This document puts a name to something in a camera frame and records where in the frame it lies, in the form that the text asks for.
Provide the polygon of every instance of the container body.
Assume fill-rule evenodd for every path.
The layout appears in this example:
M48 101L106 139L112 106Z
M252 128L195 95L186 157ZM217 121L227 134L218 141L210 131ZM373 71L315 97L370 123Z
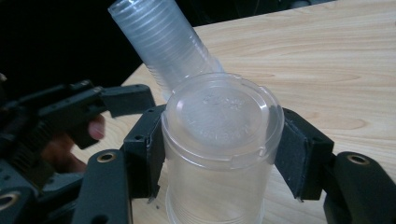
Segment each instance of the container body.
M120 0L108 11L165 100L185 76L222 71L174 0Z
M271 92L230 74L188 78L162 125L171 223L262 223L283 129Z

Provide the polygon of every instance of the clear plastic container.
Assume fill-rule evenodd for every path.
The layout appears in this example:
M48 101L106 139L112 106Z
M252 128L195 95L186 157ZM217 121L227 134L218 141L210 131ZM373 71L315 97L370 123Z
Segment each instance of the clear plastic container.
M174 0L119 0L108 11L165 100L186 76L223 71Z
M236 75L176 87L162 115L171 223L262 223L283 122L274 95Z

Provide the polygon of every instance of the light wood tabletop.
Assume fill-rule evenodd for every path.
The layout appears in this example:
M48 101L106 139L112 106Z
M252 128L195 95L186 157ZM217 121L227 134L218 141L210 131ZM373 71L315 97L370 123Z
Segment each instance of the light wood tabletop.
M369 156L396 181L395 0L339 0L196 31L227 72L270 89L283 107L328 135L335 154ZM136 83L151 87L157 105L165 103L144 65L124 84ZM87 150L74 149L84 161L99 150L120 148L139 118L105 116L106 138ZM135 224L169 223L166 165L159 185L153 202L133 200ZM298 202L276 168L265 199L263 223L326 223L324 193L318 202Z

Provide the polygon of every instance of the stack of plastic cups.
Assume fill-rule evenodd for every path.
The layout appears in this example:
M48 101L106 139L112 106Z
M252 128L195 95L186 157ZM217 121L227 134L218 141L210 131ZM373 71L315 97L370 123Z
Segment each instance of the stack of plastic cups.
M108 9L168 100L188 76L223 71L174 0L120 0Z

